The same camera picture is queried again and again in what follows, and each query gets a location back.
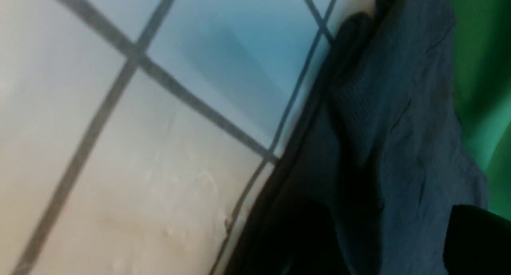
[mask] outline dark blue cloth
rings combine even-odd
[[[393,0],[374,34],[354,18],[228,274],[446,274],[452,206],[488,207],[454,113],[448,2]]]

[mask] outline clothing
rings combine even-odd
[[[449,4],[394,0],[371,26],[341,28],[226,274],[445,274],[452,206],[487,208],[454,113]]]

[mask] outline tile wall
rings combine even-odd
[[[221,274],[329,37],[373,10],[312,2],[0,0],[0,274]]]

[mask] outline light blue tile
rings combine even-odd
[[[148,55],[268,147],[316,31],[303,0],[176,0]]]
[[[135,42],[161,0],[89,0]]]
[[[324,36],[322,36],[321,39],[319,40],[319,44],[316,48],[316,51],[312,56],[309,69],[305,74],[305,77],[303,78],[301,88],[299,90],[298,95],[296,96],[296,100],[293,104],[293,107],[289,112],[286,124],[284,125],[284,128],[282,130],[282,135],[279,140],[279,144],[277,144],[275,148],[275,155],[277,157],[281,157],[283,155],[284,150],[286,149],[286,146],[289,142],[289,138],[291,137],[293,130],[296,126],[296,123],[300,118],[303,108],[305,107],[305,103],[307,102],[307,99],[311,92],[312,86],[316,81],[316,77],[318,76],[319,70],[321,69],[323,62],[325,62],[325,58],[327,57],[329,51],[330,44],[328,43],[327,39]]]

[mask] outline green fabric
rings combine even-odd
[[[489,180],[490,210],[511,219],[511,0],[451,2],[463,142]]]

